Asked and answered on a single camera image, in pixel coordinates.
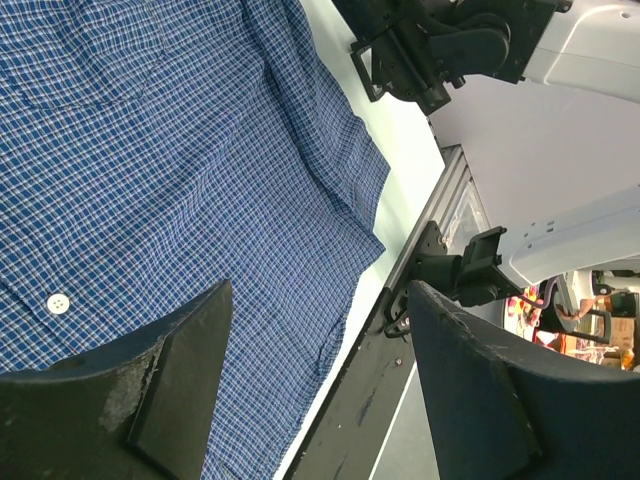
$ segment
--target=gray floor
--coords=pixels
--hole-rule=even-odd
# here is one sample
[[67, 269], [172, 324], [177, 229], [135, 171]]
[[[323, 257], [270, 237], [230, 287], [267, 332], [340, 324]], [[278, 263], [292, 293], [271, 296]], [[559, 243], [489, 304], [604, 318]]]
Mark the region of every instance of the gray floor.
[[[469, 309], [492, 323], [501, 323], [502, 303]], [[391, 429], [373, 480], [437, 480], [433, 442], [416, 372]]]

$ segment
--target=white button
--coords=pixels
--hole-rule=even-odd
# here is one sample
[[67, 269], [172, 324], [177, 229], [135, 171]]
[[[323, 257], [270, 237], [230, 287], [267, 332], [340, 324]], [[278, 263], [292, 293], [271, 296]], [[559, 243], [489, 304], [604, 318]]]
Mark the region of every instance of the white button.
[[47, 308], [54, 315], [67, 313], [71, 306], [71, 300], [63, 293], [54, 293], [47, 299]]

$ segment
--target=wrinkled fabric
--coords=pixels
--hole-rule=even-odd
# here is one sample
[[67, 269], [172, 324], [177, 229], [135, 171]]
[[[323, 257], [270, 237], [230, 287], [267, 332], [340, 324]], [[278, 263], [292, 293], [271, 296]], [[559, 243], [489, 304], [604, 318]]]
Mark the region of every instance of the wrinkled fabric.
[[229, 278], [202, 476], [270, 478], [382, 253], [388, 173], [297, 0], [3, 0], [0, 135], [0, 371]]

